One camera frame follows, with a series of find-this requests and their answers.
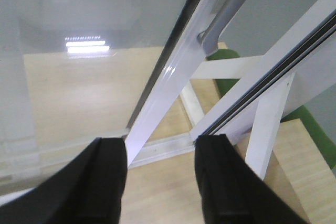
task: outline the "glass panel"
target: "glass panel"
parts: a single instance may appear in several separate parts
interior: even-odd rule
[[[317,0],[247,0],[222,34],[241,57],[263,55]]]
[[[0,0],[0,195],[127,134],[185,2]]]

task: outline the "metal channel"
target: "metal channel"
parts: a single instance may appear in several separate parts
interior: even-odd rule
[[[198,36],[205,53],[209,56],[218,50],[218,39],[221,32],[229,24],[245,0],[226,0],[216,17],[204,33]]]
[[[145,101],[147,100],[147,97],[149,96],[150,92],[152,91],[159,75],[161,74],[165,64],[167,63],[170,54],[172,53],[173,49],[176,46],[176,43],[180,39],[180,36],[189,22],[191,16],[193,15],[195,8],[197,7],[198,3],[200,0],[187,0],[182,12],[177,19],[177,22],[168,38],[168,41],[166,45],[163,48],[163,51],[161,52],[161,55],[156,62],[156,65],[153,69],[153,72],[151,73],[151,76],[149,77],[149,80],[142,91],[142,94],[138,100],[138,103],[135,106],[135,109],[127,123],[126,128],[131,128],[132,125],[134,124],[135,119],[138,117],[143,105],[145,104]]]
[[[252,88],[250,88],[235,104],[222,114],[202,134],[215,134],[226,123],[232,120],[240,111],[251,104],[257,97],[264,93],[276,81],[283,77],[295,65],[302,61],[321,43],[336,31],[336,10],[327,17],[319,27],[301,41],[283,60],[279,61],[267,72]]]

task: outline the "green cushion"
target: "green cushion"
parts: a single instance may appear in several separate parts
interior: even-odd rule
[[[218,52],[207,57],[208,60],[222,60],[222,59],[233,59],[239,58],[239,54],[236,51],[230,49],[220,49]],[[236,84],[239,79],[216,79],[216,84],[220,93],[223,97],[232,87]],[[306,107],[301,106],[300,108],[294,110],[289,115],[282,119],[282,122],[301,119],[305,128],[307,129],[309,135],[315,142],[317,148],[320,150],[325,161],[331,169],[336,165],[336,146],[328,138],[325,132],[322,130],[320,125],[316,122],[310,112]]]
[[[230,49],[220,49],[213,55],[207,57],[208,60],[223,60],[239,58],[239,54],[236,51]],[[220,96],[223,97],[238,81],[239,79],[216,79],[216,84]]]
[[[336,145],[325,134],[321,126],[316,122],[305,106],[294,110],[281,121],[286,122],[294,119],[300,119],[302,121],[326,163],[333,169],[336,164]]]

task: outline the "wooden floor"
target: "wooden floor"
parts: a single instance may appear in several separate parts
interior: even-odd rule
[[[194,153],[129,170],[120,223],[204,223]]]
[[[82,138],[89,143],[96,136],[124,130],[162,49],[118,49],[108,57],[84,59],[71,59],[65,52],[24,55],[36,147],[59,148]],[[207,112],[219,100],[214,81],[193,80],[192,84]],[[178,97],[149,141],[190,129]],[[40,163],[55,164],[42,167],[41,175],[59,170],[67,163],[64,160],[71,160],[86,145],[39,154]],[[0,191],[8,183],[10,177],[0,180]]]
[[[129,170],[121,223],[203,223],[193,155]],[[299,120],[281,124],[265,183],[307,223],[336,223],[336,179]]]

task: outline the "white aluminum frame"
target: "white aluminum frame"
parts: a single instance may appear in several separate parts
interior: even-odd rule
[[[212,7],[213,0],[200,1],[190,22],[183,31],[180,40],[167,61],[163,72],[160,74],[152,92],[148,96],[138,118],[131,128],[125,141],[128,150],[129,165],[205,58],[206,55],[197,41],[197,35],[201,31],[201,27],[204,26],[204,17],[209,16],[209,10],[211,10]],[[193,127],[190,131],[191,138],[195,140],[202,134],[215,120],[241,98],[247,90],[253,87],[269,71],[269,69],[283,59],[335,9],[336,0],[318,0],[287,31],[287,33],[273,45],[273,47],[263,56],[262,60],[251,68],[201,119],[201,121]],[[294,72],[308,59],[309,57],[299,63],[279,81]],[[315,90],[308,98],[313,98],[323,90]],[[235,118],[227,123],[218,133],[226,133],[228,137],[233,140],[233,144],[239,141],[239,136],[241,136],[247,129],[251,128],[253,124],[257,102],[258,98],[236,115]],[[289,101],[290,105],[286,105],[285,113],[292,111],[305,102],[307,101]]]
[[[200,0],[182,32],[126,138],[128,165],[135,159],[192,74],[206,57],[197,37],[208,25],[210,13],[217,1]]]
[[[265,178],[294,75],[295,73],[292,73],[276,87],[264,93],[258,101],[245,162],[261,179]]]

